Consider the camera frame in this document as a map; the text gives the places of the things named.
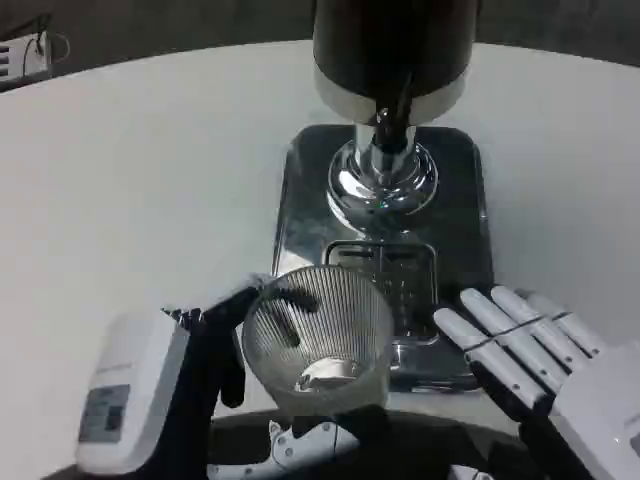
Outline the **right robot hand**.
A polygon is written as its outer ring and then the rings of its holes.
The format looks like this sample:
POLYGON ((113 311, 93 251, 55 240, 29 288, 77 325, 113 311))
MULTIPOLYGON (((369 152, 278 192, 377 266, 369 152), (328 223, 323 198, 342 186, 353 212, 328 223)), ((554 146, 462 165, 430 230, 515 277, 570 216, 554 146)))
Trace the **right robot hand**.
POLYGON ((459 300, 434 322, 548 478, 638 478, 638 341, 609 346, 574 312, 502 285, 459 300))

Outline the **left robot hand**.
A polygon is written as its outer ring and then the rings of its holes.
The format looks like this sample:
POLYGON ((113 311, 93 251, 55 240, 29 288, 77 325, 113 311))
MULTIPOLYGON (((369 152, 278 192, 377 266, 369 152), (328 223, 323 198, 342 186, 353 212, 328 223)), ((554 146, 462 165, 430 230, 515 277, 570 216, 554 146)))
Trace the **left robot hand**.
POLYGON ((334 464, 357 448, 331 421, 297 432, 269 423, 259 437, 214 430, 217 405, 243 403, 236 329, 272 284, 252 276, 202 305, 117 317, 91 377, 75 462, 93 479, 279 479, 334 464))

